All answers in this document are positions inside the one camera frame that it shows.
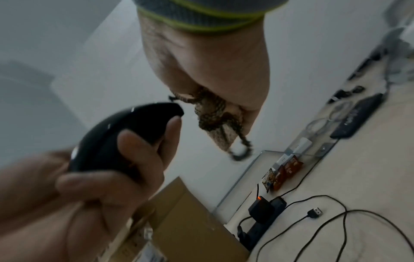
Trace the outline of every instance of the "hand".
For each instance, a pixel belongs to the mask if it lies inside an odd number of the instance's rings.
[[[118,149],[136,163],[136,183],[116,171],[68,173],[70,151],[50,152],[0,170],[0,261],[91,262],[137,207],[161,186],[181,119],[151,146],[124,130]]]
[[[180,94],[203,86],[240,106],[248,134],[269,91],[263,20],[226,34],[200,35],[138,16],[147,59],[164,84]]]

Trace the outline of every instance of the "computer mouse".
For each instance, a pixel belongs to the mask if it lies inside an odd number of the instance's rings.
[[[112,115],[92,128],[73,149],[69,172],[116,170],[139,179],[134,164],[118,151],[118,134],[129,129],[154,144],[164,135],[168,121],[183,115],[176,103],[136,106]]]

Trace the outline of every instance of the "sleeve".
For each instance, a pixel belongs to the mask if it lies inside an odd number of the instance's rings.
[[[261,19],[288,0],[134,0],[138,11],[172,27],[223,32]]]

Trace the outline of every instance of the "wooden table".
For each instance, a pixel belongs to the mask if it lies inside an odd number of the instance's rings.
[[[352,99],[360,100],[384,90],[383,64],[378,63],[362,78],[342,87],[350,90],[362,85],[368,90]],[[327,105],[316,118],[327,116],[334,105]],[[312,148],[329,141],[329,134],[319,137]],[[285,184],[279,194],[293,188],[310,169],[315,159],[307,158],[306,167]],[[414,241],[414,83],[395,85],[388,100],[350,139],[344,139],[325,156],[302,185],[286,195],[287,203],[313,195],[326,194],[342,201],[348,209],[367,209],[380,213],[397,224]],[[275,194],[264,195],[272,199]],[[239,221],[248,216],[248,207],[256,192],[250,194],[226,227],[237,234]],[[266,232],[251,253],[249,261],[256,261],[260,246],[290,224],[304,217],[308,210],[319,207],[323,216],[306,219],[289,232],[269,243],[258,261],[293,261],[302,246],[325,221],[343,211],[330,199],[313,199],[296,204],[284,211]],[[253,219],[243,223],[248,231]],[[377,218],[364,214],[349,214],[347,218],[348,244],[341,261],[380,262],[413,261],[414,255],[407,243],[394,229]],[[306,249],[299,261],[335,261],[343,242],[342,219],[325,227]]]

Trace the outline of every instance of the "cardboard box flap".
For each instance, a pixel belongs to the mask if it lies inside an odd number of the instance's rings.
[[[155,230],[153,240],[169,262],[245,262],[249,252],[190,193]]]
[[[134,214],[134,220],[139,220],[154,212],[148,221],[154,230],[157,229],[187,191],[188,189],[181,178],[177,177],[146,204],[140,207]]]

